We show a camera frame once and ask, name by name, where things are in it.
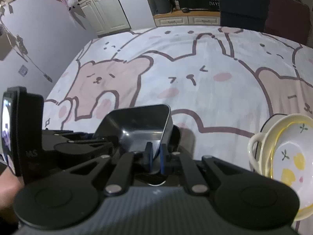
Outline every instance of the cartoon bear print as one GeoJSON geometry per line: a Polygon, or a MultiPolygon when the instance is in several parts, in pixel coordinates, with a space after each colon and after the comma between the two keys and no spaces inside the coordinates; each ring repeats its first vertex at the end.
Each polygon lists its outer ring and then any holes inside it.
{"type": "Polygon", "coordinates": [[[313,86],[303,79],[281,76],[269,68],[257,70],[269,95],[273,113],[301,113],[313,118],[313,86]]]}
{"type": "Polygon", "coordinates": [[[71,102],[72,109],[63,123],[63,130],[72,130],[74,128],[75,131],[94,133],[103,118],[112,110],[116,109],[116,96],[111,92],[107,92],[99,98],[98,103],[92,112],[92,119],[76,120],[75,110],[77,109],[78,103],[75,99],[71,100],[71,102]]]}
{"type": "Polygon", "coordinates": [[[60,130],[70,115],[72,103],[64,100],[57,103],[54,100],[45,101],[43,106],[42,129],[60,130]]]}
{"type": "Polygon", "coordinates": [[[141,56],[129,62],[113,59],[88,62],[81,66],[65,99],[75,100],[75,120],[91,118],[99,98],[115,95],[115,108],[133,107],[141,87],[141,75],[153,60],[141,56]]]}
{"type": "Polygon", "coordinates": [[[79,59],[81,65],[90,60],[109,60],[120,52],[122,46],[137,36],[138,34],[135,33],[124,32],[95,39],[92,41],[91,45],[87,45],[83,52],[79,53],[80,56],[77,56],[75,60],[79,59]]]}
{"type": "MultiPolygon", "coordinates": [[[[130,61],[141,54],[147,55],[154,51],[163,52],[171,59],[181,58],[195,54],[196,39],[201,38],[199,34],[211,34],[211,36],[223,36],[218,31],[218,26],[164,26],[146,31],[129,44],[123,46],[120,52],[114,57],[130,61]]],[[[210,42],[218,45],[217,40],[211,38],[210,42]]]]}
{"type": "Polygon", "coordinates": [[[165,103],[172,111],[193,111],[201,120],[200,131],[233,127],[251,136],[269,115],[264,92],[242,64],[221,50],[212,53],[217,45],[211,40],[203,36],[195,55],[174,61],[163,53],[149,53],[154,66],[142,76],[136,106],[165,103]]]}
{"type": "Polygon", "coordinates": [[[229,38],[234,49],[234,57],[244,61],[253,71],[260,67],[268,67],[280,75],[294,76],[293,53],[299,44],[293,43],[290,46],[276,40],[275,37],[250,31],[235,36],[230,34],[229,38]]]}
{"type": "Polygon", "coordinates": [[[298,49],[295,54],[295,66],[301,78],[309,83],[313,83],[311,81],[313,78],[313,55],[311,48],[302,46],[302,48],[298,49]]]}

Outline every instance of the bowl handle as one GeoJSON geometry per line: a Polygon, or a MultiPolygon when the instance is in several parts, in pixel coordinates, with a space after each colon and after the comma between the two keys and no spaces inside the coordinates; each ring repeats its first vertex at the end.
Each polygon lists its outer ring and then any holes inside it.
{"type": "Polygon", "coordinates": [[[255,157],[253,156],[253,145],[256,142],[262,143],[262,140],[264,139],[265,133],[264,132],[258,132],[257,134],[253,135],[248,143],[248,156],[249,161],[252,165],[252,167],[256,170],[257,173],[262,174],[262,172],[259,169],[259,162],[255,160],[255,157]]]}

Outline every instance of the human hand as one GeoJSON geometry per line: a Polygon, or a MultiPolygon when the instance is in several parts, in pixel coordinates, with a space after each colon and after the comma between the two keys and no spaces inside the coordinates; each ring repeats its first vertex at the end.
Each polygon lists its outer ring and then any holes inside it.
{"type": "Polygon", "coordinates": [[[8,167],[0,175],[0,216],[8,223],[18,221],[12,206],[15,195],[23,187],[23,178],[14,176],[8,167]]]}

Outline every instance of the white ceramic bowl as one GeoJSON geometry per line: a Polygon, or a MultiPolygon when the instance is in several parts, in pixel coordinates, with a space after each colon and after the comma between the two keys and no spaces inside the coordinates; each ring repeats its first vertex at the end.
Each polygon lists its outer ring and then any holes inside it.
{"type": "Polygon", "coordinates": [[[291,114],[278,120],[267,133],[259,132],[248,143],[249,160],[261,175],[289,185],[300,199],[295,221],[313,214],[313,119],[291,114]],[[259,160],[252,154],[261,144],[259,160]]]}

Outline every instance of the bed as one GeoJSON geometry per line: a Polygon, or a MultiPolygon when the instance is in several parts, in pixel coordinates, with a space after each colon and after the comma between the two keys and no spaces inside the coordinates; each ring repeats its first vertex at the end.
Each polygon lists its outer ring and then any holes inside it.
{"type": "MultiPolygon", "coordinates": [[[[194,159],[250,169],[247,144],[275,113],[313,117],[313,49],[238,28],[168,26],[90,41],[45,101],[43,129],[94,132],[111,110],[165,103],[194,159]]],[[[312,234],[309,219],[295,223],[312,234]]]]}

